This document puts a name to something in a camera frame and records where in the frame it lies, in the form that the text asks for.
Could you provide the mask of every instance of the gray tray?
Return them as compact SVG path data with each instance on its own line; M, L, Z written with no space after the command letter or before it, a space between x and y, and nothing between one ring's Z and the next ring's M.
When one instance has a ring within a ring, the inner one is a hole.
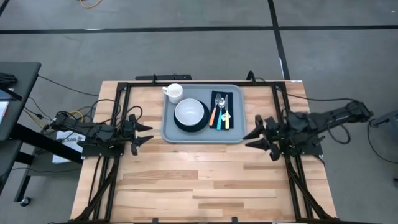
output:
M234 105L234 128L217 130L206 126L195 133L182 131L174 123L174 110L176 105L164 98L163 118L162 118L162 136L168 142L179 143L239 143L246 135L246 117L244 115L243 93L236 85L201 85L201 84L183 84L183 96L202 101L209 108L210 115L213 111L210 108L211 91L224 91L233 93Z

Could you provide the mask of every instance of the gray floor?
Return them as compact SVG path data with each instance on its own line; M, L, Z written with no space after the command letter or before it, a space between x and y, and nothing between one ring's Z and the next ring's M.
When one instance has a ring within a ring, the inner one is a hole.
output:
M393 0L277 0L275 7L280 26L398 24L398 2ZM10 0L0 17L3 30L271 24L265 0L104 0L90 10L74 0ZM356 98L376 116L398 109L398 30L283 31L282 40L290 76L304 81L309 97ZM103 80L132 80L153 73L237 79L253 70L265 79L282 78L272 31L0 35L0 60L41 62L41 75L92 93ZM50 116L95 100L41 79L31 96ZM343 103L310 102L310 107L325 111ZM32 102L27 106L36 110ZM19 122L39 130L24 114ZM322 144L338 216L396 223L398 189L392 177L398 175L398 165L372 152L365 124L348 128L349 145L339 145L327 134ZM340 130L333 132L342 135ZM372 129L371 139L384 157L398 161L397 142L388 128ZM12 202L22 174L13 171L0 196L0 223L68 220L78 174L32 178L27 195L34 201L26 208Z

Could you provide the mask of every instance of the white mug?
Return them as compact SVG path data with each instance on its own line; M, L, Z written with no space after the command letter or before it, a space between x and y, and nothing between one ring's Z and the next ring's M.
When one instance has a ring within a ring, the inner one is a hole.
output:
M172 103L179 103L182 100L182 86L179 84L171 84L168 87L163 87L163 93L169 96Z

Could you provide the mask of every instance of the wooden tabletop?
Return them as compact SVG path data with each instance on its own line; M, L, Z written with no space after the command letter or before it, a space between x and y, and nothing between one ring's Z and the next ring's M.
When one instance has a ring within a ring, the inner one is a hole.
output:
M99 98L114 99L117 83L103 82ZM302 82L286 81L286 85L288 93L305 96ZM257 114L264 119L276 118L271 88L241 89L248 131L254 128ZM161 87L133 87L131 96L129 108L141 106L144 113L140 123L153 127L139 135L154 135L154 138L140 148L138 156L133 156L126 145L119 165L111 222L150 222L152 218L159 218L160 222L230 222L231 217L242 222L295 219L283 157L272 162L268 152L245 147L246 141L168 143L160 133L164 100ZM309 110L306 100L289 97L289 101L292 111ZM112 108L112 102L98 103L95 121L109 119ZM71 218L87 206L97 159L90 157L84 161ZM313 156L302 156L302 160L309 191L327 213L336 216L323 164ZM107 196L106 192L100 217L104 217ZM298 197L305 217L299 190Z

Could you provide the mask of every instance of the caster wheel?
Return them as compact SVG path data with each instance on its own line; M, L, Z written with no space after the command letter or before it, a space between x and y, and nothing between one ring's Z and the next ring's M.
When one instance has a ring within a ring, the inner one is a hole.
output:
M31 201L32 199L30 197L24 197L24 199L22 199L21 202L19 202L19 205L22 207L26 207L28 206L28 204L30 204Z

